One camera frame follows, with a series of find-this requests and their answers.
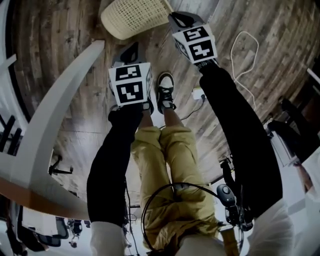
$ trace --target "shoe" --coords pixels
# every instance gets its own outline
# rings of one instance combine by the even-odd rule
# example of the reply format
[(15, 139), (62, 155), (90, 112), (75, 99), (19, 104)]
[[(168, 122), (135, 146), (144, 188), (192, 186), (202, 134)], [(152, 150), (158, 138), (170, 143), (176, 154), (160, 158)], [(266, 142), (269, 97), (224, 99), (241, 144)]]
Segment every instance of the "shoe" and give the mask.
[(297, 111), (297, 108), (291, 103), (290, 100), (284, 98), (283, 96), (279, 98), (279, 103), (283, 111), (294, 113)]
[(148, 100), (146, 102), (142, 103), (142, 109), (143, 109), (143, 111), (150, 110), (150, 115), (152, 115), (153, 112), (155, 111), (155, 107), (152, 104), (150, 95), (148, 96)]
[(208, 70), (208, 69), (212, 72), (212, 68), (210, 67), (210, 66), (212, 66), (212, 65), (217, 66), (218, 68), (220, 68), (219, 63), (218, 63), (218, 61), (217, 61), (215, 58), (198, 62), (198, 63), (196, 63), (195, 65), (196, 65), (196, 67), (198, 68), (198, 70), (199, 70), (200, 72), (201, 72), (201, 70)]
[(172, 92), (174, 91), (174, 78), (168, 72), (163, 72), (159, 75), (157, 80), (157, 94), (156, 94), (156, 102), (158, 106), (158, 110), (161, 114), (163, 114), (164, 109), (173, 109), (175, 110), (177, 107), (174, 104), (174, 100), (172, 98)]

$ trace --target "person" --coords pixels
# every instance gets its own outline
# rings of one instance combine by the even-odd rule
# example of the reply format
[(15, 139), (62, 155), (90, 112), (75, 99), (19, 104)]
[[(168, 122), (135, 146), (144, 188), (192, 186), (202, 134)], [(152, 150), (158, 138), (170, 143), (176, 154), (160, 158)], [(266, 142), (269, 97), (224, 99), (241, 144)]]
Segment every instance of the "person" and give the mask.
[(81, 220), (69, 218), (67, 222), (67, 227), (71, 231), (73, 236), (71, 241), (69, 241), (69, 244), (71, 245), (72, 248), (77, 248), (78, 241), (80, 239), (80, 235), (82, 232)]
[[(197, 67), (203, 75), (200, 86), (222, 126), (236, 180), (243, 187), (243, 197), (255, 219), (248, 255), (291, 255), (293, 224), (283, 200), (277, 160), (263, 125), (227, 71), (214, 60), (203, 61)], [(157, 189), (170, 182), (166, 163), (173, 182), (204, 184), (197, 169), (195, 136), (175, 113), (174, 86), (170, 73), (159, 76), (157, 107), (164, 115), (163, 130), (153, 126), (150, 100), (109, 114), (112, 128), (87, 180), (94, 256), (124, 255), (125, 174), (131, 152), (139, 167), (142, 209)], [(106, 202), (108, 208), (102, 208)], [(165, 189), (154, 198), (146, 214), (147, 238), (165, 255), (231, 255), (216, 239), (214, 199), (202, 190)]]

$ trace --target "khaki trousers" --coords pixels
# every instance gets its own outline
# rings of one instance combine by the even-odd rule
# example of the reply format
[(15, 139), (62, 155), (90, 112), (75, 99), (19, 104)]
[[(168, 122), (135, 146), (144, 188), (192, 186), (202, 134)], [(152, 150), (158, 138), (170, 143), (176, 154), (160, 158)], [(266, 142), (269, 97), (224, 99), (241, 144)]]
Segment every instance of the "khaki trousers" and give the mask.
[[(167, 163), (172, 182), (203, 185), (197, 168), (196, 140), (192, 131), (182, 126), (139, 129), (131, 153), (141, 178), (140, 205), (143, 209), (150, 196), (169, 184)], [(217, 235), (214, 198), (197, 188), (160, 192), (148, 207), (145, 218), (146, 235), (159, 250), (167, 245), (178, 247), (183, 234)]]

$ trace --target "wood plank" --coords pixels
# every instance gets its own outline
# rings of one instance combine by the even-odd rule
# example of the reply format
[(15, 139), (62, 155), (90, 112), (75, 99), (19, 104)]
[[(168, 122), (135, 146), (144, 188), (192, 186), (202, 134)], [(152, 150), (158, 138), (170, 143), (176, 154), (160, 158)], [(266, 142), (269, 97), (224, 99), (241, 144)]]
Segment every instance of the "wood plank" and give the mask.
[[(61, 170), (74, 167), (73, 175), (59, 175), (57, 180), (86, 198), (86, 180), (91, 162), (104, 136), (111, 128), (108, 113), (112, 94), (108, 86), (108, 68), (118, 50), (139, 41), (152, 63), (153, 78), (162, 71), (175, 79), (174, 102), (184, 117), (200, 102), (191, 97), (199, 85), (200, 74), (175, 49), (168, 24), (120, 41), (102, 26), (100, 13), (112, 0), (17, 0), (13, 22), (13, 42), (17, 53), (15, 71), (24, 100), (32, 114), (62, 71), (94, 39), (106, 41), (104, 55), (95, 62), (65, 114), (55, 150), (63, 156)], [(248, 31), (259, 42), (256, 66), (239, 80), (252, 91), (256, 113), (263, 121), (277, 108), (282, 95), (294, 100), (306, 81), (307, 67), (320, 53), (320, 11), (313, 0), (170, 0), (176, 11), (200, 15), (216, 39), (219, 64), (231, 73), (230, 50), (239, 32)], [(234, 52), (235, 73), (247, 70), (256, 50), (255, 41), (239, 37)], [(252, 104), (248, 92), (237, 85)], [(184, 123), (197, 139), (199, 170), (207, 182), (221, 175), (219, 160), (229, 154), (228, 144), (218, 119), (208, 102)], [(131, 203), (139, 202), (140, 180), (136, 164), (127, 171)]]

